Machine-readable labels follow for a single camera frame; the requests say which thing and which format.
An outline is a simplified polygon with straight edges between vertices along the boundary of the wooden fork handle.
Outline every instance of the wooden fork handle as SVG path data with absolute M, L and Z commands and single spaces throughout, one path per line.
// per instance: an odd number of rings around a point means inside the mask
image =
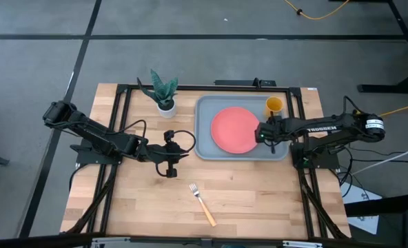
M 201 204 L 201 207 L 203 207 L 204 213 L 207 216 L 207 219 L 209 220 L 210 224 L 214 227 L 216 226 L 216 221 L 215 219 L 213 219 L 213 216 L 211 215 L 210 211 L 207 209 L 207 207 L 205 206 L 203 200 L 201 199 L 201 197 L 198 197 L 199 203 Z

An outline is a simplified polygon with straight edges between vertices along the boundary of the pink plate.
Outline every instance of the pink plate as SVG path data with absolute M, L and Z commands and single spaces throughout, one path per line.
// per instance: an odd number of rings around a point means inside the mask
M 256 147 L 254 130 L 259 121 L 250 111 L 242 107 L 221 110 L 212 121 L 212 138 L 224 151 L 243 154 Z

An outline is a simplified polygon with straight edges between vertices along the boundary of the wooden tabletop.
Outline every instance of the wooden tabletop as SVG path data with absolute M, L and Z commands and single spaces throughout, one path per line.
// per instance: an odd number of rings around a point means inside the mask
M 116 84 L 99 84 L 90 118 L 108 126 Z M 315 88 L 301 88 L 306 118 L 322 117 L 322 107 Z M 196 100 L 206 94 L 253 94 L 277 96 L 271 92 L 206 92 L 178 91 L 177 115 L 159 116 L 152 99 L 140 90 L 132 90 L 126 123 L 147 121 L 149 143 L 164 144 L 166 130 L 194 130 Z M 297 102 L 293 106 L 297 115 Z M 118 111 L 116 127 L 121 120 Z M 142 135 L 137 125 L 128 133 Z M 174 141 L 189 147 L 187 134 L 175 134 Z M 167 163 L 160 165 L 164 172 Z M 276 161 L 205 161 L 193 151 L 175 165 L 177 178 L 162 178 L 153 163 L 139 163 L 124 158 L 119 166 L 110 208 L 107 234 L 122 236 L 173 236 L 214 238 L 306 239 L 298 174 L 291 156 Z M 74 177 L 72 190 L 61 226 L 68 230 L 92 202 L 99 166 L 88 165 Z M 350 236 L 345 208 L 336 177 L 326 169 L 317 169 L 323 207 L 340 230 Z M 212 213 L 217 226 L 211 227 L 188 185 L 196 183 L 201 197 Z M 316 212 L 311 206 L 315 234 L 319 236 Z M 99 230 L 98 214 L 94 230 Z

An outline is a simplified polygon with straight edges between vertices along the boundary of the fork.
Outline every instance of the fork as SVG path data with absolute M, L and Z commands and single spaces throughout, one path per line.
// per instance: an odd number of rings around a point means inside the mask
M 203 207 L 204 213 L 207 216 L 207 219 L 209 220 L 210 224 L 214 227 L 216 226 L 216 221 L 215 219 L 213 219 L 213 216 L 210 214 L 209 210 L 207 209 L 207 207 L 204 205 L 203 199 L 201 199 L 201 197 L 199 196 L 199 191 L 198 191 L 198 187 L 196 186 L 195 183 L 191 183 L 189 185 L 190 190 L 192 190 L 192 193 L 194 196 L 196 196 L 199 200 L 199 203 L 201 204 L 201 207 Z

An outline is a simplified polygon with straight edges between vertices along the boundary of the white sticker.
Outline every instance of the white sticker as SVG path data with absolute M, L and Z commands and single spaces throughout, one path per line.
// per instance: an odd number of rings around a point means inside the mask
M 383 125 L 383 121 L 376 120 L 376 119 L 371 119 L 371 120 L 367 120 L 367 124 L 380 124 L 380 125 Z
M 385 129 L 384 127 L 383 127 L 383 125 L 380 125 L 380 124 L 366 124 L 365 125 L 365 128 L 366 129 L 368 129 L 368 128 L 380 128 L 380 129 Z

